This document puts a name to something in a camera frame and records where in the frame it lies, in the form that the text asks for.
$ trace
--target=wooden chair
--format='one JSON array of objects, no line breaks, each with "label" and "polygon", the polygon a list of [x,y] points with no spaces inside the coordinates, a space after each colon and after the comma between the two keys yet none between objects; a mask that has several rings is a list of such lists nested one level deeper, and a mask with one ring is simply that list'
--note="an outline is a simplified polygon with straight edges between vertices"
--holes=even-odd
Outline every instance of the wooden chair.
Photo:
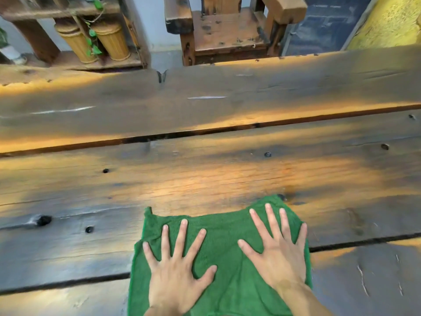
[{"label": "wooden chair", "polygon": [[278,56],[287,25],[307,10],[304,0],[251,0],[246,8],[241,0],[202,0],[202,11],[192,11],[189,0],[164,3],[167,31],[180,35],[185,66]]}]

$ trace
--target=chair backrest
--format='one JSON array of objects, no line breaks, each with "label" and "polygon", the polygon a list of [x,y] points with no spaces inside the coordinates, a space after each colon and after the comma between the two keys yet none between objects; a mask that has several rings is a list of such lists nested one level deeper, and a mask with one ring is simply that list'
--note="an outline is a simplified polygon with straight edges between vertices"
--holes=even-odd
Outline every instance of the chair backrest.
[{"label": "chair backrest", "polygon": [[204,15],[239,13],[241,0],[202,0]]}]

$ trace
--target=white wall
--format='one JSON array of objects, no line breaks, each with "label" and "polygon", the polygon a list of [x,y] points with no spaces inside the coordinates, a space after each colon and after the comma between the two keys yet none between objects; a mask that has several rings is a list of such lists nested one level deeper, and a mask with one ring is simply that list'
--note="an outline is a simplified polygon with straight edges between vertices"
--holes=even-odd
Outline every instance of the white wall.
[{"label": "white wall", "polygon": [[[145,38],[151,52],[181,49],[180,36],[170,34],[166,30],[164,19],[164,0],[132,0],[138,12]],[[243,0],[242,6],[248,7],[250,0]],[[201,10],[200,0],[190,0],[192,11]],[[70,50],[67,43],[54,30],[53,19],[38,20],[50,38],[60,50]],[[13,24],[0,18],[0,27],[8,34],[9,43],[19,52],[32,52],[31,46]]]}]

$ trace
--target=finger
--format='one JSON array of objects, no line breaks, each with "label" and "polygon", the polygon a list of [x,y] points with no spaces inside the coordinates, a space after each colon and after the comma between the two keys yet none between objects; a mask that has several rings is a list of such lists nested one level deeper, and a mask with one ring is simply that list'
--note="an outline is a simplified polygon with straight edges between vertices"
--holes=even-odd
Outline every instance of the finger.
[{"label": "finger", "polygon": [[190,265],[193,264],[193,260],[196,257],[198,251],[200,250],[200,247],[202,246],[205,236],[206,236],[206,230],[202,228],[200,232],[197,234],[197,237],[194,240],[193,244],[190,246],[189,251],[187,252],[186,257],[185,257],[185,259]]},{"label": "finger", "polygon": [[273,238],[277,241],[282,237],[281,230],[279,229],[278,221],[276,220],[275,214],[273,213],[272,206],[267,203],[265,204],[267,219],[269,220],[270,230],[272,231]]},{"label": "finger", "polygon": [[262,220],[260,219],[259,215],[257,215],[256,211],[250,208],[250,215],[255,224],[257,231],[259,232],[260,237],[262,238],[263,243],[272,239],[269,232],[266,229],[266,226],[263,224]]},{"label": "finger", "polygon": [[168,239],[168,225],[162,227],[161,234],[161,260],[170,259],[170,241]]},{"label": "finger", "polygon": [[148,262],[149,268],[153,272],[158,265],[158,261],[156,260],[154,253],[152,253],[151,247],[149,246],[148,242],[143,242],[143,252],[145,253],[146,261]]},{"label": "finger", "polygon": [[237,243],[238,243],[240,249],[245,254],[245,256],[247,256],[247,258],[253,263],[253,265],[256,266],[256,264],[257,264],[257,262],[260,258],[260,254],[255,252],[244,239],[239,239]]},{"label": "finger", "polygon": [[216,265],[212,265],[208,268],[205,274],[203,274],[203,276],[197,280],[197,286],[201,292],[203,292],[210,284],[212,284],[217,270],[218,267]]},{"label": "finger", "polygon": [[300,228],[300,233],[298,234],[298,239],[296,245],[304,253],[304,247],[306,246],[306,237],[307,237],[307,224],[302,223]]},{"label": "finger", "polygon": [[182,219],[180,224],[180,230],[178,231],[178,236],[176,240],[176,247],[174,248],[173,257],[182,258],[184,252],[184,241],[186,240],[186,231],[187,231],[187,219]]},{"label": "finger", "polygon": [[282,236],[284,237],[284,239],[286,241],[292,242],[292,240],[291,240],[291,230],[289,228],[287,212],[285,212],[285,209],[284,208],[281,208],[279,210],[279,215],[281,216],[281,231],[282,231]]}]

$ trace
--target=person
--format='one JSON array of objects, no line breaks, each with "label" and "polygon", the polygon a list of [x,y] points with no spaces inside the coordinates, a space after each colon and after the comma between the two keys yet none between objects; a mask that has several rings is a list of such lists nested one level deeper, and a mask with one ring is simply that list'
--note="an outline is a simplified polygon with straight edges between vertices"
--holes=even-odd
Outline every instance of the person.
[{"label": "person", "polygon": [[[285,209],[280,209],[281,229],[270,204],[265,205],[270,229],[269,234],[255,210],[250,209],[251,218],[259,232],[264,250],[259,254],[247,242],[239,240],[238,245],[251,260],[263,280],[271,286],[291,309],[294,316],[333,316],[314,296],[304,283],[306,264],[304,246],[307,224],[301,225],[296,244],[292,243],[291,232]],[[147,242],[143,249],[152,272],[149,287],[149,309],[145,316],[181,316],[188,312],[203,291],[213,282],[217,266],[210,266],[200,279],[192,274],[192,264],[206,235],[202,229],[183,257],[187,220],[180,225],[173,256],[170,256],[168,226],[162,228],[162,259],[157,261]]]}]

